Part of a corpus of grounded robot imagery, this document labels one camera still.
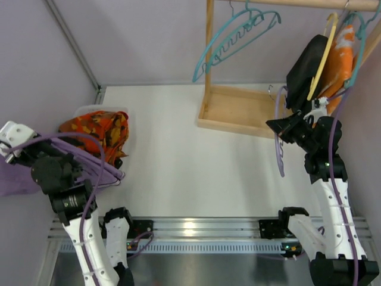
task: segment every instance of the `white tabletop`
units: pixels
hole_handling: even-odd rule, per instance
[[[203,85],[107,88],[103,105],[128,109],[130,136],[121,167],[126,177],[99,195],[101,211],[126,206],[133,216],[263,217],[301,206],[320,216],[303,150],[285,145],[281,178],[274,140],[197,127],[203,92]]]

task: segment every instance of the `orange patterned cloth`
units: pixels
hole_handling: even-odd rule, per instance
[[[334,96],[344,82],[352,76],[353,44],[355,32],[352,25],[346,26],[332,43],[326,65],[321,74],[321,85],[323,87],[319,97]],[[335,98],[327,106],[328,115],[337,108],[341,98]]]
[[[123,144],[129,137],[128,115],[125,112],[96,111],[81,115],[61,124],[60,132],[90,134],[99,140],[105,151],[105,161],[115,166],[115,160],[125,157]],[[78,147],[100,158],[98,146],[90,139],[75,138]]]

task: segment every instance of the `yellow hanger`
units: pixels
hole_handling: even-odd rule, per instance
[[[316,89],[317,83],[319,82],[321,73],[323,72],[324,65],[326,64],[327,57],[328,57],[328,54],[329,54],[329,50],[331,49],[331,46],[332,46],[333,37],[334,37],[335,32],[336,32],[336,26],[338,25],[338,21],[339,21],[339,17],[338,17],[337,13],[332,13],[330,16],[328,16],[327,25],[326,25],[326,28],[324,30],[324,36],[326,35],[328,25],[331,23],[331,21],[333,21],[332,28],[331,28],[331,33],[329,34],[329,38],[328,38],[328,41],[327,41],[326,49],[324,50],[323,57],[321,58],[321,62],[320,62],[319,68],[317,69],[317,72],[316,72],[316,76],[314,76],[312,78],[311,86],[310,86],[310,93],[307,96],[307,100],[311,100],[312,99],[312,96],[315,93],[315,89]]]

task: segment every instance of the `metal corner post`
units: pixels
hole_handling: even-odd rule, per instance
[[[85,59],[85,56],[81,52],[75,38],[70,32],[70,29],[68,28],[63,16],[61,15],[57,5],[55,4],[54,0],[43,0],[45,3],[47,9],[52,14],[54,20],[56,21],[58,27],[60,27],[64,37],[66,38],[67,43],[69,44],[71,50],[73,51],[74,55],[76,56],[79,64],[85,71],[87,77],[89,78],[91,84],[95,88],[95,90],[98,92],[100,90],[100,84],[98,83],[96,77],[94,76],[88,62]]]

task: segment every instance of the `wooden base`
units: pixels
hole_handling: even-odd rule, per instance
[[[211,86],[208,102],[204,101],[198,126],[226,132],[274,138],[266,121],[274,119],[274,100],[267,92],[229,86]]]

